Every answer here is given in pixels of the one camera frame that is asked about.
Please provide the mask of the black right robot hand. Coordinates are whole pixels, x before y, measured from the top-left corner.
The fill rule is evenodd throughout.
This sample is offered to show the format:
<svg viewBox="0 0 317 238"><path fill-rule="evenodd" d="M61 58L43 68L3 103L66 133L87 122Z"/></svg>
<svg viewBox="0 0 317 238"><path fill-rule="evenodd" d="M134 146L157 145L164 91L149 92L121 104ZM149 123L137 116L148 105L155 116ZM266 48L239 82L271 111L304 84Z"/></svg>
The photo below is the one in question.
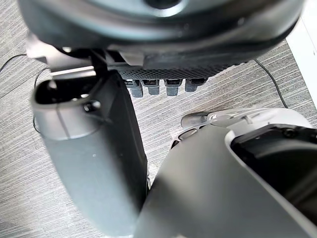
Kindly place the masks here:
<svg viewBox="0 0 317 238"><path fill-rule="evenodd" d="M28 56L52 79L33 114L75 206L104 235L133 234L149 191L131 98L170 96L269 51L294 29L301 0L20 0Z"/></svg>

